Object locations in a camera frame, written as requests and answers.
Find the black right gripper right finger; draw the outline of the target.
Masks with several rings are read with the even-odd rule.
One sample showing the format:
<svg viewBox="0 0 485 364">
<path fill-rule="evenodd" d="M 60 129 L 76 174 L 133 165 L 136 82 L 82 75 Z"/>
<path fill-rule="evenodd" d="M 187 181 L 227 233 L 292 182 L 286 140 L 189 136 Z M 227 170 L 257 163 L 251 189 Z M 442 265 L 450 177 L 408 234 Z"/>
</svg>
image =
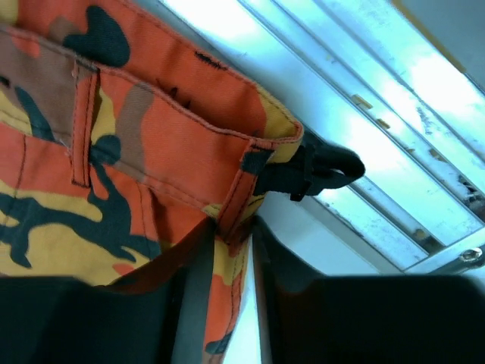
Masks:
<svg viewBox="0 0 485 364">
<path fill-rule="evenodd" d="M 484 291 L 458 275 L 328 276 L 252 227 L 264 363 L 482 363 Z"/>
</svg>

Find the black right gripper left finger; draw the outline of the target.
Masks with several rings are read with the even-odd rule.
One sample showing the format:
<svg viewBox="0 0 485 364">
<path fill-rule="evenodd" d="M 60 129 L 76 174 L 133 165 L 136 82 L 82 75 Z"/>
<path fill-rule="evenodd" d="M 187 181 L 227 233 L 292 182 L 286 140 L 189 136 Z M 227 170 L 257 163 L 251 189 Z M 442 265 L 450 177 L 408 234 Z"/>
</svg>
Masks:
<svg viewBox="0 0 485 364">
<path fill-rule="evenodd" d="M 108 286 L 1 279 L 3 363 L 201 363 L 214 225 Z"/>
</svg>

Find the orange camouflage trousers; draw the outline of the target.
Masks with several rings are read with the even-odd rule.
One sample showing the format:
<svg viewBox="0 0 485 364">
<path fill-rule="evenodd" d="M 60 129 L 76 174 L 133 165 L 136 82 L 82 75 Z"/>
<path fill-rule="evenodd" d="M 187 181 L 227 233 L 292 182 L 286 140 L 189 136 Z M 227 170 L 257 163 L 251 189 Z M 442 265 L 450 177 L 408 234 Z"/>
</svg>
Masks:
<svg viewBox="0 0 485 364">
<path fill-rule="evenodd" d="M 132 1 L 1 3 L 1 279 L 108 286 L 214 225 L 203 360 L 236 326 L 254 214 L 364 175 Z"/>
</svg>

